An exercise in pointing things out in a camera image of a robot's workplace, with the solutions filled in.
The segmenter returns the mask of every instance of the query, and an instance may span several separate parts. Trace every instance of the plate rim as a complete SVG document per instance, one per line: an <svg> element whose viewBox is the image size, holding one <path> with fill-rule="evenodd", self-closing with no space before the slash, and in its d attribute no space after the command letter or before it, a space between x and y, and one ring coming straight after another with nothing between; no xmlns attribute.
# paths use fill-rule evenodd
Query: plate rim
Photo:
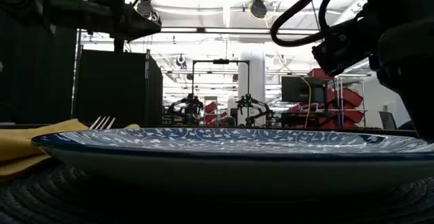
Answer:
<svg viewBox="0 0 434 224"><path fill-rule="evenodd" d="M119 148L101 145L82 145L77 143L62 144L54 141L43 141L40 138L50 134L60 134L62 132L49 133L36 136L31 139L33 145L37 147L55 148L67 151L78 151L88 153L101 153L109 155L126 155L142 157L166 157L171 159L190 159L190 160L237 160L237 161L262 161L262 162L373 162L373 161L409 161L409 160L434 160L434 151L420 153L225 153L209 151L170 151L144 148ZM348 134L367 134L373 136L396 136L381 135L356 132L337 132Z"/></svg>

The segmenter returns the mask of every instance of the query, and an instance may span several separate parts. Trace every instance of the yellow napkin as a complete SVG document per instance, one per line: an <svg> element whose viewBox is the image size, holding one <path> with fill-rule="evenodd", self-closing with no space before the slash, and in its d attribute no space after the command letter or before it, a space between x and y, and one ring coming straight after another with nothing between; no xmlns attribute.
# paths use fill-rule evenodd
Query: yellow napkin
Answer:
<svg viewBox="0 0 434 224"><path fill-rule="evenodd" d="M135 129L139 126L133 124L127 128ZM77 119L71 119L35 129L0 130L0 181L15 178L25 170L50 158L49 155L32 145L31 139L33 137L75 130L87 130L87 126Z"/></svg>

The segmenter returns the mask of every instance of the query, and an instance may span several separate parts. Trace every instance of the wall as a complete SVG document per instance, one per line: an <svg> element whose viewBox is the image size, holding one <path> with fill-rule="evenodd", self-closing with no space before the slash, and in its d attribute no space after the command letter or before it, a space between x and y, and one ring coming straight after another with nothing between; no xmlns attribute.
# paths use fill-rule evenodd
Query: wall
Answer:
<svg viewBox="0 0 434 224"><path fill-rule="evenodd" d="M377 80L376 73L371 72L371 77L365 77L365 107L366 110L366 126L382 128L382 122L380 118L379 111L383 110L383 106L387 106L387 111L393 114L395 118L395 123L399 127L400 125L410 121L410 116L408 115L407 109L402 103L401 97L399 95L384 87ZM352 86L351 89L357 90L362 94L361 86Z"/></svg>

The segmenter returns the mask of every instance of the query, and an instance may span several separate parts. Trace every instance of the computer monitor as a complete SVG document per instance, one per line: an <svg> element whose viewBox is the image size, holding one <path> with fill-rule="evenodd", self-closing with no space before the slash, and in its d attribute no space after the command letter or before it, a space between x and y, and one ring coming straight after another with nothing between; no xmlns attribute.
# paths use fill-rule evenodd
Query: computer monitor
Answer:
<svg viewBox="0 0 434 224"><path fill-rule="evenodd" d="M327 80L305 77L311 86L311 102L325 102ZM281 78L282 102L309 102L309 87L302 78L287 76Z"/></svg>

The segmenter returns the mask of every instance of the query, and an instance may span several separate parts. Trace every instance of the plate pattern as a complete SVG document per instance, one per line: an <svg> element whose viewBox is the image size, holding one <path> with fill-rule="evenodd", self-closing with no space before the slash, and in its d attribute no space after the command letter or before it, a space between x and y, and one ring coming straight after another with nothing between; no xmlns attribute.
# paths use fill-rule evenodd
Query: plate pattern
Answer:
<svg viewBox="0 0 434 224"><path fill-rule="evenodd" d="M48 134L35 142L217 153L419 153L432 152L427 141L344 132L247 128L141 128Z"/></svg>

